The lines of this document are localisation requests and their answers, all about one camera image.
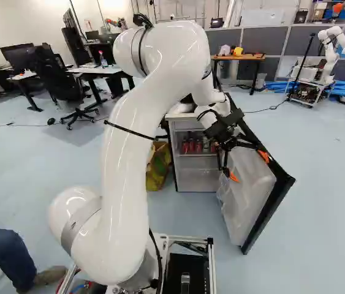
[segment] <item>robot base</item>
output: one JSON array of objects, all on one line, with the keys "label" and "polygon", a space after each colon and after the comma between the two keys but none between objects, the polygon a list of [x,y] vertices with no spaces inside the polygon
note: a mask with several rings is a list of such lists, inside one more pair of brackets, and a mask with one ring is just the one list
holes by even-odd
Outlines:
[{"label": "robot base", "polygon": [[[216,294],[216,268],[212,238],[167,236],[162,234],[154,234],[154,237],[162,257],[164,276],[161,292],[163,294]],[[78,281],[72,282],[77,272],[78,267],[72,265],[62,282],[61,288],[57,292],[58,294],[68,294],[78,285]],[[157,277],[158,268],[155,267],[154,278],[157,279]],[[106,292],[93,292],[94,290],[91,288],[88,290],[83,289],[83,291],[79,293],[128,293],[117,285],[108,286]],[[156,289],[139,289],[133,293],[139,294],[141,292],[143,294],[156,294]]]}]

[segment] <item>jeans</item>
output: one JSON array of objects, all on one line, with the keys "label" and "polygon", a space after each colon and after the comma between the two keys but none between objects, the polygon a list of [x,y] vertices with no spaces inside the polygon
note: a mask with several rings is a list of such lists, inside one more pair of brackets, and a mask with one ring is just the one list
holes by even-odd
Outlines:
[{"label": "jeans", "polygon": [[36,267],[28,250],[17,233],[0,229],[0,268],[21,291],[33,287]]}]

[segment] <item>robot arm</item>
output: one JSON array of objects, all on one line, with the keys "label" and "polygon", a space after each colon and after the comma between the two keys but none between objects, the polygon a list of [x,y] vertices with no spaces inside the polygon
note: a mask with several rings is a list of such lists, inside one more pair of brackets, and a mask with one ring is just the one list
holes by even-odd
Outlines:
[{"label": "robot arm", "polygon": [[345,54],[345,35],[339,26],[332,26],[329,29],[324,29],[318,33],[318,38],[325,48],[326,65],[323,70],[323,80],[326,84],[333,82],[331,76],[332,70],[339,60],[339,54],[334,51],[331,36],[335,36],[338,44],[343,48],[342,54]]},{"label": "robot arm", "polygon": [[[229,101],[213,89],[208,39],[199,25],[176,21],[128,29],[117,37],[113,50],[120,68],[146,78],[117,102],[110,123],[153,137],[162,117],[189,93],[202,107],[200,112],[214,108],[229,114]],[[201,122],[207,128],[215,120],[208,114]],[[101,197],[73,187],[50,206],[49,224],[56,239],[99,284],[133,280],[149,255],[145,170],[151,144],[106,126]]]}]

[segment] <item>fridge door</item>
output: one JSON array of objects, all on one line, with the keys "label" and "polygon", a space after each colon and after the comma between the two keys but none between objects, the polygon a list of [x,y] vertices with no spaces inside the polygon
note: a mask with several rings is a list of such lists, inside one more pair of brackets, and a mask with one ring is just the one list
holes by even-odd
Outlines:
[{"label": "fridge door", "polygon": [[247,254],[295,179],[277,163],[243,119],[238,126],[260,150],[238,146],[228,155],[232,181],[221,174],[217,198],[231,242]]}]

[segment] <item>brown shoe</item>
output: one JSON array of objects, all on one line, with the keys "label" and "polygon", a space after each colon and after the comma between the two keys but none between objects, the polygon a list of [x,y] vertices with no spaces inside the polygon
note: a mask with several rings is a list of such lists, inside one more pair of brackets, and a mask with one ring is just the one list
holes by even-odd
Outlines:
[{"label": "brown shoe", "polygon": [[[41,273],[36,274],[35,279],[33,280],[33,287],[32,289],[40,286],[47,286],[52,283],[58,282],[60,279],[62,279],[67,273],[67,268],[62,265],[56,265],[49,269],[46,269],[45,271],[42,271]],[[20,291],[17,289],[17,293],[19,294],[25,294],[28,291]]]}]

